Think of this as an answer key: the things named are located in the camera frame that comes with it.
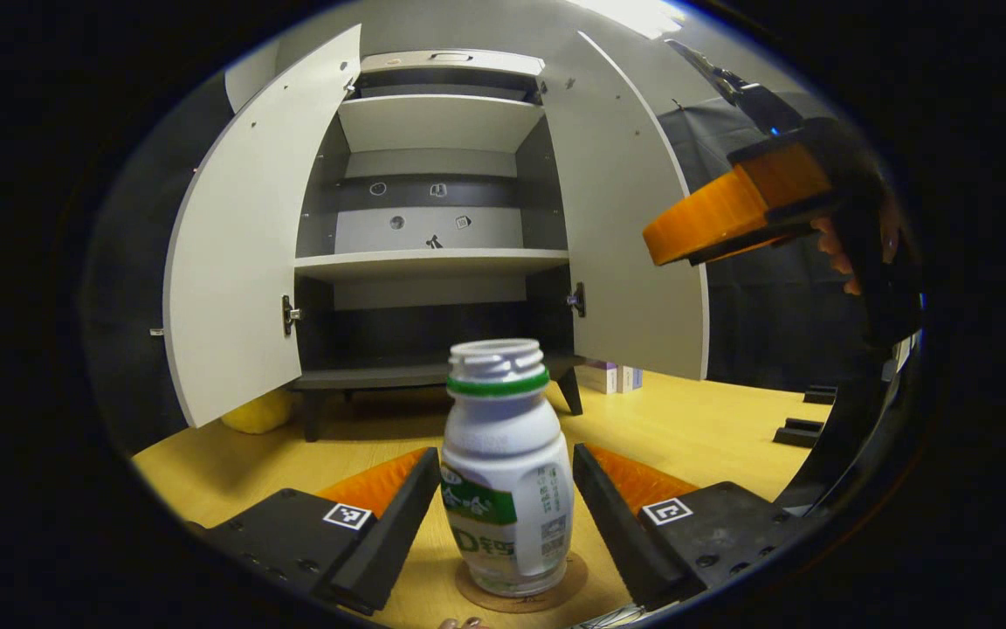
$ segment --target coaster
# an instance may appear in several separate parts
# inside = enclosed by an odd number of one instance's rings
[[[468,565],[464,562],[461,562],[460,568],[456,569],[456,589],[460,590],[460,593],[464,594],[464,598],[471,601],[472,605],[482,606],[482,608],[490,609],[492,612],[542,612],[542,610],[563,605],[564,602],[579,593],[579,589],[583,588],[584,583],[588,582],[588,565],[579,558],[579,555],[569,553],[565,557],[565,562],[567,566],[561,583],[531,597],[515,599],[486,593],[480,589],[480,586],[476,586],[475,581],[472,581],[472,574],[468,572]]]

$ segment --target wooden floor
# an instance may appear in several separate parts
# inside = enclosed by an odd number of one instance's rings
[[[547,397],[573,443],[610,447],[694,485],[730,480],[774,499],[810,450],[772,443],[786,418],[825,421],[830,407],[801,394],[684,380],[647,373],[632,394],[581,388],[584,414],[573,418],[554,385]],[[156,443],[137,468],[176,517],[214,526],[284,487],[316,491],[415,447],[440,447],[450,400],[443,388],[356,394],[324,407],[320,442],[307,443],[299,422],[271,434],[238,434],[213,422]],[[414,538],[386,609],[374,620],[434,629],[444,618],[479,616],[493,629],[570,626],[628,604],[626,587],[576,494],[572,549],[591,574],[581,593],[542,613],[491,613],[465,600],[454,583],[460,555],[440,494]]]

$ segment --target white cabinet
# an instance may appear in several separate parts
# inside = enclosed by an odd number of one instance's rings
[[[550,63],[392,52],[363,59],[361,75],[359,35],[267,85],[188,187],[163,312],[191,426],[291,381],[443,381],[447,345],[428,346],[423,329],[544,333],[558,375],[582,354],[703,377],[703,269],[654,268],[642,239],[685,183],[653,112],[596,43],[578,33]],[[434,80],[415,84],[424,71]],[[336,227],[341,212],[353,229],[393,230],[362,251]],[[427,216],[442,225],[432,239],[400,230]],[[470,221],[480,231],[460,231]],[[584,318],[566,306],[575,282]],[[304,310],[291,333],[284,295]]]

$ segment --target white plastic bottle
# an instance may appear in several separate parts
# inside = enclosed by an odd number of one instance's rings
[[[480,588],[527,597],[558,585],[572,534],[573,483],[550,381],[531,339],[452,347],[442,497]]]

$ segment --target open cabinet door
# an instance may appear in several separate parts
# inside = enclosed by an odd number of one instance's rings
[[[359,75],[360,25],[282,72],[208,149],[165,260],[165,353],[200,427],[301,374],[282,297],[295,303],[297,222],[321,139]]]
[[[643,227],[688,195],[659,120],[618,64],[583,32],[546,59],[542,103],[561,182],[569,274],[584,283],[576,354],[704,378],[704,267],[656,268]]]

